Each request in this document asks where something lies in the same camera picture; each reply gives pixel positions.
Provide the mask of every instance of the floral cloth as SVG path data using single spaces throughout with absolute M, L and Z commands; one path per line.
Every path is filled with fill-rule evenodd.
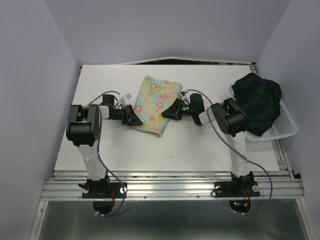
M 181 89 L 180 83 L 146 76 L 134 105 L 134 112 L 143 124 L 131 128 L 161 137 L 169 123 L 161 113 L 174 103 Z

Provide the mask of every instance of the white table surface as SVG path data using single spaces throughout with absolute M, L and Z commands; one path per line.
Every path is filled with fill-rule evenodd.
M 130 93 L 128 104 L 134 106 L 143 79 L 179 82 L 183 90 L 196 89 L 213 103 L 228 98 L 228 87 L 250 73 L 244 65 L 84 65 L 72 104 L 87 105 L 101 93 L 115 90 Z M 270 141 L 246 143 L 247 156 L 267 171 L 279 171 Z M 217 171 L 231 170 L 228 147 L 216 136 L 211 126 L 196 126 L 191 117 L 171 120 L 162 137 L 129 129 L 117 120 L 104 120 L 100 155 L 114 171 Z M 261 171 L 252 165 L 252 170 Z M 85 171 L 80 153 L 64 134 L 56 171 Z

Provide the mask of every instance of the tartan fabric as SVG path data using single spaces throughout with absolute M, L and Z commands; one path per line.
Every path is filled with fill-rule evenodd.
M 246 130 L 261 137 L 280 115 L 280 85 L 249 73 L 236 81 L 232 89 L 236 103 L 248 117 Z

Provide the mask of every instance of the purple wall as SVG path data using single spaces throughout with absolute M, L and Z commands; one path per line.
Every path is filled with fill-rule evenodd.
M 256 62 L 290 0 L 45 0 L 81 64 Z
M 0 2 L 0 239 L 29 239 L 79 65 L 42 0 Z
M 258 74 L 280 83 L 298 126 L 284 141 L 293 170 L 302 175 L 306 201 L 320 236 L 320 1 L 292 0 L 258 62 Z

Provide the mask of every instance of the black bracket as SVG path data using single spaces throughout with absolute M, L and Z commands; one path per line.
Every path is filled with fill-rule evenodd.
M 246 176 L 236 177 L 231 173 L 231 181 L 214 182 L 214 190 L 211 195 L 215 198 L 243 198 L 250 192 L 251 197 L 259 197 L 258 183 L 254 181 L 254 175 L 250 172 Z

